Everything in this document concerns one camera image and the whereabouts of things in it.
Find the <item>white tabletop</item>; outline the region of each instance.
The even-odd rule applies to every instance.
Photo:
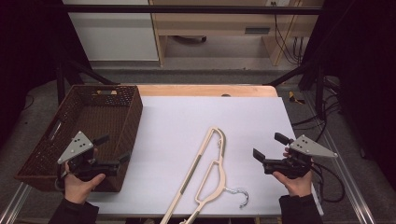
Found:
[[[281,98],[142,96],[142,101],[143,114],[121,192],[93,192],[88,200],[100,207],[100,214],[162,217],[212,126],[223,130],[227,139],[223,162],[226,187],[245,189],[249,201],[241,209],[244,195],[222,192],[203,208],[200,217],[280,214],[278,199],[287,190],[273,176],[264,174],[252,151],[257,148],[268,159],[282,159],[285,146],[274,134],[295,138]],[[189,216],[198,205],[195,194],[209,163],[219,157],[218,140],[214,134],[175,216]],[[200,199],[216,188],[218,179],[219,172],[213,169]]]

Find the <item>gray floor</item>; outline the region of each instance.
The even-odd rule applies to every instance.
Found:
[[[169,45],[163,68],[152,63],[118,63],[118,69],[114,70],[109,69],[109,66],[114,64],[96,63],[95,69],[103,76],[122,83],[262,84],[274,80],[295,66],[283,62],[279,67],[272,67],[265,53],[260,50],[254,51],[263,48],[258,38],[209,37],[204,44],[170,39]],[[313,116],[309,104],[300,105],[289,101],[290,91],[294,91],[298,99],[304,98],[307,102],[313,98],[312,91],[299,92],[296,89],[297,81],[298,77],[277,88],[278,95],[284,99],[291,123]],[[328,96],[331,93],[325,91],[325,94]],[[28,158],[56,112],[55,82],[52,81],[29,92],[26,103],[29,105],[32,101],[32,105],[21,112],[11,137],[0,150],[0,186],[2,186],[0,211],[5,210],[20,184],[13,176]],[[334,97],[329,100],[329,105],[332,102],[335,102]],[[342,160],[353,177],[353,183],[356,183],[375,222],[358,219],[357,210],[354,208],[354,195],[350,194],[340,203],[324,203],[323,220],[326,223],[396,223],[395,191],[390,187],[375,161],[361,158],[360,147],[354,134],[350,131],[342,113],[338,112],[339,108],[336,108],[329,115],[326,135],[319,142],[325,147],[338,148]],[[316,125],[317,121],[314,120],[297,128],[310,128]],[[316,138],[318,132],[319,128],[316,127],[295,130],[295,135],[300,136],[304,133],[310,138]],[[316,161],[336,170],[331,160]],[[336,180],[326,175],[325,197],[336,198],[339,193]],[[59,193],[44,193],[32,189],[18,219],[49,217],[61,199],[62,195]],[[263,219],[262,223],[277,222],[269,218]]]

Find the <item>white cabinet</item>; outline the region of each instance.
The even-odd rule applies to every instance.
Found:
[[[65,4],[147,5],[144,0],[64,0]],[[69,13],[90,61],[158,61],[148,13]]]

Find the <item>hand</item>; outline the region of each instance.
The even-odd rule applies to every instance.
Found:
[[[66,172],[69,172],[69,166],[66,163]],[[84,204],[91,191],[98,186],[104,179],[104,174],[99,174],[92,180],[84,182],[75,175],[67,175],[64,178],[64,198],[71,203]]]
[[[283,156],[288,157],[289,149],[286,147],[285,150],[286,150],[286,152],[283,153]],[[295,179],[288,179],[287,177],[285,177],[278,171],[273,172],[273,176],[280,183],[285,185],[286,189],[289,192],[290,197],[292,197],[292,196],[304,197],[304,196],[312,193],[312,191],[311,191],[312,172],[311,171],[306,173],[305,176],[298,177]]]

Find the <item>brown basket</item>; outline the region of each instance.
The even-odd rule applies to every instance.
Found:
[[[15,178],[42,191],[55,191],[57,160],[78,131],[91,140],[109,134],[96,158],[116,160],[133,150],[142,110],[136,86],[73,86]],[[128,164],[123,163],[118,175],[107,177],[95,191],[119,192]]]

